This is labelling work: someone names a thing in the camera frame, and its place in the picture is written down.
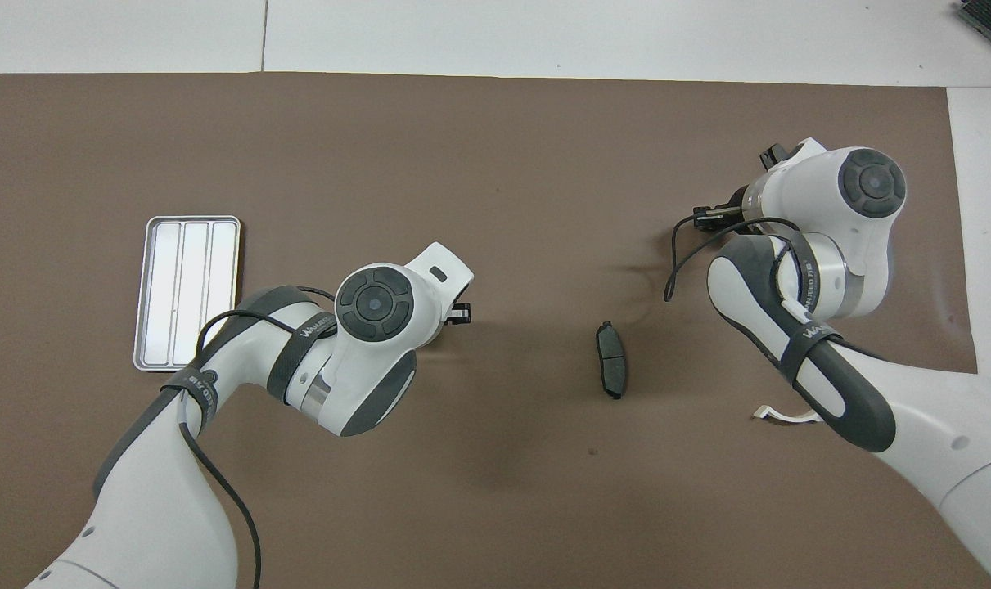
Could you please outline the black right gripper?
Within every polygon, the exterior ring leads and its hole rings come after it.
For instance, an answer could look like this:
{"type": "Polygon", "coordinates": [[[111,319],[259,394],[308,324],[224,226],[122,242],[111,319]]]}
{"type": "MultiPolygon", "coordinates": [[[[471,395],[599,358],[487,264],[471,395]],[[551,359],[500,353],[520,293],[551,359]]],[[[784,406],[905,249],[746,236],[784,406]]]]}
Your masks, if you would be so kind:
{"type": "Polygon", "coordinates": [[[747,196],[749,187],[739,187],[726,204],[695,206],[694,227],[702,232],[718,232],[736,223],[743,223],[753,216],[754,201],[747,196]]]}

